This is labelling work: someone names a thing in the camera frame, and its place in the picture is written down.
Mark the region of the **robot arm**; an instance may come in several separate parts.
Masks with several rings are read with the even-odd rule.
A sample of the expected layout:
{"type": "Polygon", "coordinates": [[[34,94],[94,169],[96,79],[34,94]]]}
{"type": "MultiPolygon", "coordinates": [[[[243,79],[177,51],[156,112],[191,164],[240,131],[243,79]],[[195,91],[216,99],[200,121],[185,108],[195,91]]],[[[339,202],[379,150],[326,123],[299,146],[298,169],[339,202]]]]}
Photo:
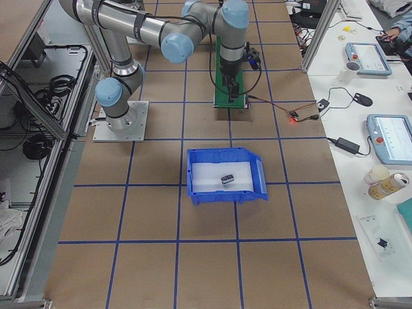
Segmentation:
{"type": "Polygon", "coordinates": [[[248,4],[225,1],[212,6],[203,1],[186,1],[181,17],[158,17],[136,10],[129,2],[61,1],[63,10],[74,20],[97,26],[113,63],[113,78],[97,84],[95,95],[112,131],[134,126],[136,113],[127,102],[144,81],[142,66],[133,58],[127,38],[159,48],[171,63],[185,62],[206,35],[220,39],[220,71],[224,91],[230,99],[241,95],[236,77],[246,61],[248,4]]]}

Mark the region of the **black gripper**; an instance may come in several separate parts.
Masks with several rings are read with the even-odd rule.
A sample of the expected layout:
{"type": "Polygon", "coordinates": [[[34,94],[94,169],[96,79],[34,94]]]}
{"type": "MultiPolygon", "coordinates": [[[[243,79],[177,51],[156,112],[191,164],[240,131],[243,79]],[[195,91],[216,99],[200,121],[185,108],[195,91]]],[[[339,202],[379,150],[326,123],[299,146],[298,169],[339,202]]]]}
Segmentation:
{"type": "Polygon", "coordinates": [[[239,97],[239,83],[236,82],[236,77],[240,71],[243,61],[228,61],[220,60],[220,72],[222,76],[222,85],[229,86],[229,98],[237,99],[239,97]]]}

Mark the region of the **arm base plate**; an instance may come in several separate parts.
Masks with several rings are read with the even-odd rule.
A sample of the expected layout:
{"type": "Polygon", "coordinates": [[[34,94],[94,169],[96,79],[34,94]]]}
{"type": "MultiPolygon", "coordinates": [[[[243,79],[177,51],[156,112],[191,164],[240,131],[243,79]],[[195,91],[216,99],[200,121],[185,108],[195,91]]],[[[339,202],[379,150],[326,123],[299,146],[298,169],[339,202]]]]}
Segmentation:
{"type": "Polygon", "coordinates": [[[128,112],[120,118],[107,117],[104,109],[100,109],[99,118],[95,122],[94,142],[143,142],[149,112],[148,101],[130,100],[128,112]]]}

